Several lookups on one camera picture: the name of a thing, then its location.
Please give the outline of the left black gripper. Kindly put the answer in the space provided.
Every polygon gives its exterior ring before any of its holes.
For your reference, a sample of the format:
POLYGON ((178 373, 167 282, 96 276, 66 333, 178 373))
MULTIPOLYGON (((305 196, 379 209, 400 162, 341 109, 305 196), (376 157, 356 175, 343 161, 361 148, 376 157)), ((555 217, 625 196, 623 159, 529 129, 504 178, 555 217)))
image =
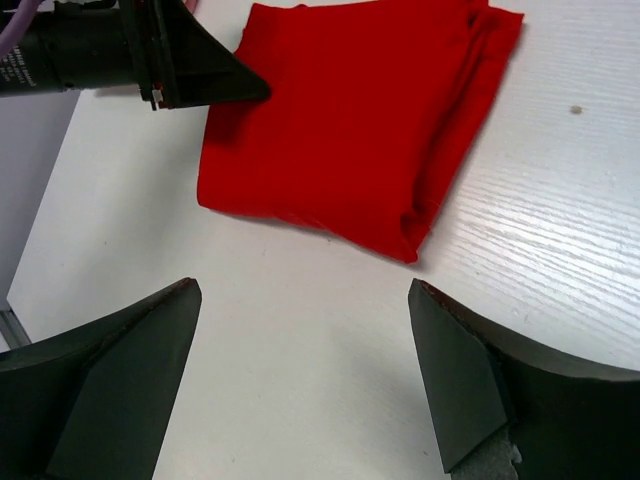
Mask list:
POLYGON ((55 1, 1 56, 3 97, 128 85, 154 110, 270 95, 181 1, 55 1))

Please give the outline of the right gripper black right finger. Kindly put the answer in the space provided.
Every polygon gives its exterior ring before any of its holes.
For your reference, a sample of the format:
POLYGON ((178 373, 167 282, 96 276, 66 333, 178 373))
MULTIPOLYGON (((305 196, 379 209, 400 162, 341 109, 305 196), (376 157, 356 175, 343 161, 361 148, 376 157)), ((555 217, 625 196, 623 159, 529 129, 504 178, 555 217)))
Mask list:
POLYGON ((411 327, 454 479, 635 479, 639 374, 534 341, 414 280, 411 327))

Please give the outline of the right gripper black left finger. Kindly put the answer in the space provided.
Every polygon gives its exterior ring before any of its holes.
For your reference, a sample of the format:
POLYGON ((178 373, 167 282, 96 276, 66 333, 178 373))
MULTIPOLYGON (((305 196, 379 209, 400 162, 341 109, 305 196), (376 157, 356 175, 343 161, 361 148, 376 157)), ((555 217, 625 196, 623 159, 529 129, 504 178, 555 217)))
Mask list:
POLYGON ((152 478, 201 301, 184 278, 2 353, 2 478, 152 478))

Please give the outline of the red t-shirt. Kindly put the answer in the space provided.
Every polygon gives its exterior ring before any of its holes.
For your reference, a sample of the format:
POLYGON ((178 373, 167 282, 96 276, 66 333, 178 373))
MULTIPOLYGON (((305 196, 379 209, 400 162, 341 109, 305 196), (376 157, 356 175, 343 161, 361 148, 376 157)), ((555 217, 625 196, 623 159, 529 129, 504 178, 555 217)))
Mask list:
POLYGON ((486 1, 254 4, 237 56, 271 94, 210 108, 199 204, 414 263, 523 20, 486 1))

